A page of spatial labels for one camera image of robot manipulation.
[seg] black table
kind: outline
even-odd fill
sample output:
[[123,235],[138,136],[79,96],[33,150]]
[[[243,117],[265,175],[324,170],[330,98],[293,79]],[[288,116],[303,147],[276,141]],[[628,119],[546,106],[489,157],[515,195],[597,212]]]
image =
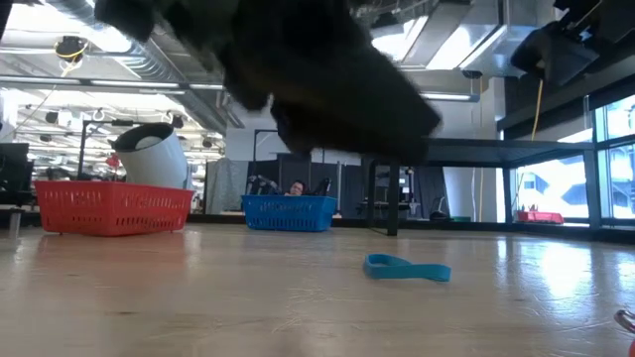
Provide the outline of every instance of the black table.
[[[600,198],[597,177],[597,155],[591,143],[557,143],[501,140],[428,139],[430,149],[427,166],[456,168],[493,168],[503,170],[505,190],[505,222],[511,224],[513,218],[512,182],[510,171],[521,167],[551,160],[582,155],[586,175],[586,200],[588,204],[589,226],[600,228]],[[374,160],[368,170],[368,207],[366,220],[369,228],[374,227],[375,175],[377,166],[390,167],[388,183],[388,235],[396,236],[399,229],[399,174],[398,162]]]

